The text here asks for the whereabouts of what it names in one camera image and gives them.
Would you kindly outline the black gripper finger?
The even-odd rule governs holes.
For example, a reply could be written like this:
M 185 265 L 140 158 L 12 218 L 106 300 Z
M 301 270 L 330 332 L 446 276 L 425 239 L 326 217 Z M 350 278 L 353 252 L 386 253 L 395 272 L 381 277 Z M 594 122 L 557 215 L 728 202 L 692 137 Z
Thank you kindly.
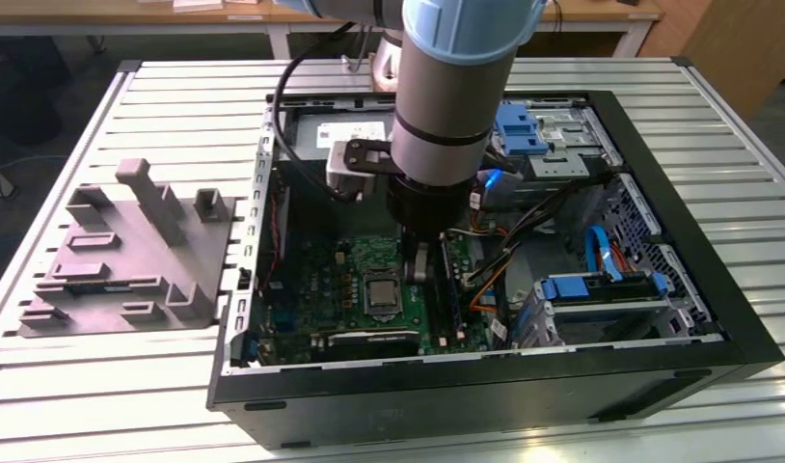
M 425 285 L 431 281 L 431 245 L 415 236 L 406 236 L 402 241 L 402 261 L 405 281 L 409 285 Z

